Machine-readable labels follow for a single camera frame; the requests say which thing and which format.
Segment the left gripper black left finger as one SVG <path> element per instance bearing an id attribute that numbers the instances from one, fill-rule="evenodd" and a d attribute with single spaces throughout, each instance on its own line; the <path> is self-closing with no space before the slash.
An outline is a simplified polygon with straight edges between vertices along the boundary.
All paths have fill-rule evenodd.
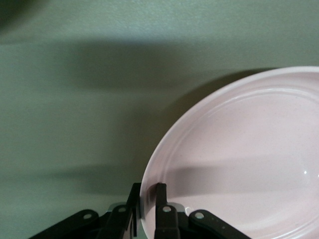
<path id="1" fill-rule="evenodd" d="M 141 183 L 134 183 L 124 204 L 115 206 L 100 219 L 104 220 L 98 232 L 100 239 L 134 239 L 137 237 L 140 213 Z"/>

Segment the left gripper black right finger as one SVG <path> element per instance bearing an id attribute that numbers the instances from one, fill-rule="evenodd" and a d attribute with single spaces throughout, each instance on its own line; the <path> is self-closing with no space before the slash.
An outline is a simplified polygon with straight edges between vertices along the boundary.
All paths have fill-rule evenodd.
<path id="1" fill-rule="evenodd" d="M 166 184 L 156 185 L 155 239 L 179 239 L 178 216 L 175 207 L 167 202 Z"/>

